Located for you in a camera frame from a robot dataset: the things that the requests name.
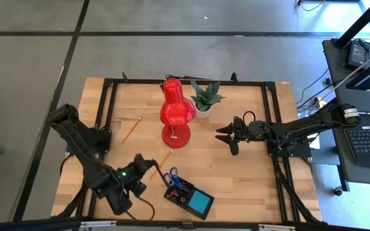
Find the black mesh desk organizer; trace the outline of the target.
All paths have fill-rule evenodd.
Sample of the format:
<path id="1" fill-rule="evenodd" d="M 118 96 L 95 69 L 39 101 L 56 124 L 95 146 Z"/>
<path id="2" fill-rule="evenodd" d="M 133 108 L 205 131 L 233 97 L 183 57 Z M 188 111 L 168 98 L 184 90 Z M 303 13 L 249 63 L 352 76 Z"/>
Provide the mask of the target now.
<path id="1" fill-rule="evenodd" d="M 202 219 L 202 220 L 205 220 L 206 218 L 207 218 L 207 215 L 208 215 L 208 213 L 209 213 L 209 211 L 208 211 L 208 213 L 207 214 L 205 214 L 205 215 L 198 215 L 195 211 L 192 211 L 190 208 L 188 208 L 188 206 L 187 206 L 187 204 L 188 204 L 188 202 L 189 202 L 189 199 L 190 199 L 190 196 L 192 195 L 192 193 L 193 193 L 193 191 L 195 190 L 195 189 L 198 189 L 198 190 L 200 190 L 199 188 L 197 188 L 197 187 L 195 187 L 193 184 L 191 184 L 190 182 L 188 182 L 188 181 L 186 181 L 186 180 L 184 180 L 184 179 L 182 179 L 182 178 L 180 178 L 180 180 L 181 180 L 181 182 L 189 189 L 189 193 L 188 192 L 185 192 L 185 191 L 183 191 L 183 190 L 180 190 L 180 189 L 177 189 L 177 188 L 175 188 L 175 187 L 170 187 L 170 186 L 168 186 L 167 187 L 167 190 L 166 190 L 166 192 L 165 192 L 165 194 L 164 194 L 164 198 L 165 199 L 167 199 L 168 201 L 170 201 L 170 202 L 172 202 L 173 204 L 175 204 L 175 205 L 177 205 L 177 206 L 179 206 L 180 208 L 182 208 L 182 209 L 184 209 L 185 211 L 187 211 L 187 212 L 189 212 L 190 214 L 192 214 L 192 215 L 194 215 L 194 216 L 196 216 L 196 217 L 198 217 L 198 218 L 200 218 L 200 219 Z M 176 195 L 174 195 L 174 196 L 172 196 L 171 198 L 168 198 L 168 195 L 173 191 L 173 190 L 176 190 Z M 180 204 L 176 204 L 176 202 L 175 202 L 175 197 L 176 196 L 180 196 L 181 198 L 186 198 L 187 199 L 187 202 L 186 202 L 186 204 L 185 204 L 185 206 L 181 206 Z"/>

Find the black computer desk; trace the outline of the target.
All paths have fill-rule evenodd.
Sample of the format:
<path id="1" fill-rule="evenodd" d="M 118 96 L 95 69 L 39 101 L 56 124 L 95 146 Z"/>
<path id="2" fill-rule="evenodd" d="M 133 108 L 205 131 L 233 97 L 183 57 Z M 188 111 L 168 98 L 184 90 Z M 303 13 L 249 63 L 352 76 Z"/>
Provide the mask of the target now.
<path id="1" fill-rule="evenodd" d="M 344 67 L 347 56 L 345 49 L 336 48 L 332 40 L 323 40 L 322 46 L 333 82 L 352 73 Z M 356 107 L 359 112 L 363 112 L 362 125 L 370 126 L 370 92 L 348 89 L 345 84 L 342 84 L 335 90 L 335 95 L 339 103 L 348 103 Z M 370 184 L 370 167 L 356 164 L 346 134 L 342 130 L 334 129 L 333 136 L 339 152 L 339 172 L 342 179 L 347 182 Z"/>

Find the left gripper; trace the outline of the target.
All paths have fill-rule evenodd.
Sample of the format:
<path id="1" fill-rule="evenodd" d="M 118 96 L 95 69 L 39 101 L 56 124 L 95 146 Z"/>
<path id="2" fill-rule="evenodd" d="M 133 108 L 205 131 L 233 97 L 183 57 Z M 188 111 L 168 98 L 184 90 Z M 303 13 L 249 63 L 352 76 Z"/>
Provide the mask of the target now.
<path id="1" fill-rule="evenodd" d="M 142 175 L 144 175 L 150 168 L 155 168 L 157 160 L 154 158 L 151 159 L 144 159 L 143 156 L 138 153 L 134 157 L 134 167 L 136 171 Z"/>

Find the red desk lamp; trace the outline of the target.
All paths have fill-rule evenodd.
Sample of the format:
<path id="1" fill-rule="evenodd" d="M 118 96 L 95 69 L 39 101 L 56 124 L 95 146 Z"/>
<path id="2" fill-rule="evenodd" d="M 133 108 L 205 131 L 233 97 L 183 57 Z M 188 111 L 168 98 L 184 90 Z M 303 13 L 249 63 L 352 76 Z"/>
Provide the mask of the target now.
<path id="1" fill-rule="evenodd" d="M 173 148 L 182 148 L 190 140 L 188 124 L 196 117 L 196 109 L 190 100 L 184 97 L 182 83 L 176 78 L 168 78 L 163 83 L 165 102 L 160 109 L 160 120 L 164 125 L 162 139 Z"/>

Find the black pole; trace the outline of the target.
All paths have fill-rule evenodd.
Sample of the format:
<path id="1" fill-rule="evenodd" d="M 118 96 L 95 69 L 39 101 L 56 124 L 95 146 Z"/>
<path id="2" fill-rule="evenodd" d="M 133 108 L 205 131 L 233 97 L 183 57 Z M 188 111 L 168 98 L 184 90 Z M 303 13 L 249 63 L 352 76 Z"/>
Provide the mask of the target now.
<path id="1" fill-rule="evenodd" d="M 370 7 L 339 39 L 333 41 L 333 45 L 338 49 L 346 47 L 351 41 L 351 39 L 354 38 L 369 23 L 370 23 Z"/>

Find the black frame beam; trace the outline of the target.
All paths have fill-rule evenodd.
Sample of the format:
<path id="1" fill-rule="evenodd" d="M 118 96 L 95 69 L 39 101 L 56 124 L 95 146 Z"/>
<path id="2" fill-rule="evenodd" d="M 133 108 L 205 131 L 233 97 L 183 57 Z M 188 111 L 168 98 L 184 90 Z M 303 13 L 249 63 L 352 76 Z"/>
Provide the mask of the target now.
<path id="1" fill-rule="evenodd" d="M 83 221 L 111 221 L 116 220 L 118 226 L 123 227 L 164 227 L 194 230 L 196 228 L 235 228 L 257 231 L 259 224 L 286 225 L 295 227 L 296 231 L 370 231 L 370 229 L 342 227 L 327 223 L 303 223 L 287 221 L 285 223 L 232 223 L 232 222 L 205 222 L 205 221 L 148 221 L 131 219 L 93 219 L 90 217 L 36 219 L 26 221 L 7 221 L 0 223 L 0 231 L 65 231 L 80 228 Z"/>

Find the white paper sheet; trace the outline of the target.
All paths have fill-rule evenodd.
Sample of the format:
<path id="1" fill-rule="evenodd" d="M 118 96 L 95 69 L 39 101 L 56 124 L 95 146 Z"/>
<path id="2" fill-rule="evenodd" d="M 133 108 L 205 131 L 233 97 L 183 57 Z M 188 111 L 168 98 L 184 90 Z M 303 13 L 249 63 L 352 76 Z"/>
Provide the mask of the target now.
<path id="1" fill-rule="evenodd" d="M 308 138 L 308 144 L 311 149 L 319 150 L 320 149 L 320 140 L 319 140 L 320 132 L 313 133 Z"/>

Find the green plant in white pot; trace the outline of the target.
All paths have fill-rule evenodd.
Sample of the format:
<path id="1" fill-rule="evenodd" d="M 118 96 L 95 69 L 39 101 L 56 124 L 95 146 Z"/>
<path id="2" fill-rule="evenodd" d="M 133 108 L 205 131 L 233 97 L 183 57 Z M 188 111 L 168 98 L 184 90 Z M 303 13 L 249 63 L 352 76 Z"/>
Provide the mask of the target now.
<path id="1" fill-rule="evenodd" d="M 215 83 L 210 83 L 207 88 L 202 89 L 194 79 L 190 80 L 191 86 L 196 92 L 196 96 L 192 96 L 194 101 L 197 117 L 198 118 L 207 118 L 211 114 L 212 106 L 216 103 L 220 103 L 224 96 L 218 94 L 221 81 Z"/>

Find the blue-handled scissors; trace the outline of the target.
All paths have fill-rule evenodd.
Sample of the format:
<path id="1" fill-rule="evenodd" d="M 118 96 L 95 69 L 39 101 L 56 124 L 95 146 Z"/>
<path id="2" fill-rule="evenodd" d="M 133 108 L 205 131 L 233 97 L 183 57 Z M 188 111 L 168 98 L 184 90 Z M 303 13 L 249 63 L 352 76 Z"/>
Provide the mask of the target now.
<path id="1" fill-rule="evenodd" d="M 168 186 L 189 192 L 189 189 L 181 182 L 179 171 L 176 167 L 172 167 L 168 173 L 165 173 L 163 179 Z"/>

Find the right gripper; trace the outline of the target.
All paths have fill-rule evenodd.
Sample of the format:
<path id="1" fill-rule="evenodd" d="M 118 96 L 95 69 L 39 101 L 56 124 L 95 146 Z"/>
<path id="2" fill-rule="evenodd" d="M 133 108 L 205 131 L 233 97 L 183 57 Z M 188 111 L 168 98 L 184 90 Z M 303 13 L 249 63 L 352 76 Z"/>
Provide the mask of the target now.
<path id="1" fill-rule="evenodd" d="M 216 131 L 218 133 L 232 134 L 240 133 L 241 139 L 246 142 L 250 141 L 265 141 L 270 137 L 269 124 L 264 121 L 252 121 L 249 124 L 243 123 L 242 129 L 242 119 L 240 117 L 234 117 L 233 122 L 229 125 L 219 128 Z M 238 141 L 231 135 L 216 135 L 216 139 L 226 143 L 229 146 L 232 155 L 239 154 Z"/>

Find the orange pencil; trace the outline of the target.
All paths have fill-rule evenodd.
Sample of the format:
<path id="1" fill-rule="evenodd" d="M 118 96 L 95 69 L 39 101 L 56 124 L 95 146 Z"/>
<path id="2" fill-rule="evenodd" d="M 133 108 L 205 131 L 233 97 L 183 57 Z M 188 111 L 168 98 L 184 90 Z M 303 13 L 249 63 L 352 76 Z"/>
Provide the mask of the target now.
<path id="1" fill-rule="evenodd" d="M 173 153 L 174 149 L 172 148 L 166 155 L 165 157 L 162 159 L 162 161 L 159 162 L 159 167 L 162 167 L 163 164 L 166 162 L 166 160 L 169 158 L 169 156 Z M 155 170 L 151 176 L 150 176 L 150 179 L 152 179 L 154 177 L 154 175 L 157 173 L 157 170 Z"/>
<path id="2" fill-rule="evenodd" d="M 129 138 L 130 134 L 134 131 L 134 129 L 136 128 L 136 126 L 139 124 L 139 122 L 142 120 L 143 116 L 140 116 L 138 118 L 138 120 L 134 123 L 134 125 L 131 127 L 131 129 L 128 131 L 128 133 L 126 134 L 126 136 L 124 137 L 124 139 L 122 140 L 121 144 L 124 144 L 125 141 Z"/>

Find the silver aluminium frame profile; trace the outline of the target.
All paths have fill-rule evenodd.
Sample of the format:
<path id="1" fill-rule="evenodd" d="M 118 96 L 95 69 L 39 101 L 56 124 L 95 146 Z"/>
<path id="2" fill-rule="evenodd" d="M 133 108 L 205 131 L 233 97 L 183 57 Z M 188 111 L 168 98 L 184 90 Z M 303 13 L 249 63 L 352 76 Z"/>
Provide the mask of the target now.
<path id="1" fill-rule="evenodd" d="M 117 225 L 116 220 L 111 221 L 83 221 L 80 223 L 80 228 L 98 228 L 98 227 L 113 227 Z"/>
<path id="2" fill-rule="evenodd" d="M 257 231 L 296 231 L 296 229 L 286 225 L 259 224 Z"/>

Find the black power brick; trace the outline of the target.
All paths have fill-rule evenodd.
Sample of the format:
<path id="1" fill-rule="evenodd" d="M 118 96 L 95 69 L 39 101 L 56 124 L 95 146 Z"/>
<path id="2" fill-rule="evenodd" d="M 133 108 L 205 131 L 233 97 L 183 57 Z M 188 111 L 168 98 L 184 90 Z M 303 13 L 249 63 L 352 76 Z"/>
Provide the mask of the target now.
<path id="1" fill-rule="evenodd" d="M 352 40 L 348 46 L 348 53 L 344 66 L 348 69 L 356 69 L 364 64 L 370 56 L 370 43 L 362 39 Z"/>

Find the blue sticky note pad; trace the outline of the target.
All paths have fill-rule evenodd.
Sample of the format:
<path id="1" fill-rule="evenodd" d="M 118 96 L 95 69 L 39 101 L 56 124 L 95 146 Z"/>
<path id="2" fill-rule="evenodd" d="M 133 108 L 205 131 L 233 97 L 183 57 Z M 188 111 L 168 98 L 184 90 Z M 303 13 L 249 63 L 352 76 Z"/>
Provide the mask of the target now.
<path id="1" fill-rule="evenodd" d="M 205 215 L 210 210 L 214 198 L 203 191 L 195 189 L 187 204 L 188 208 L 198 215 Z"/>

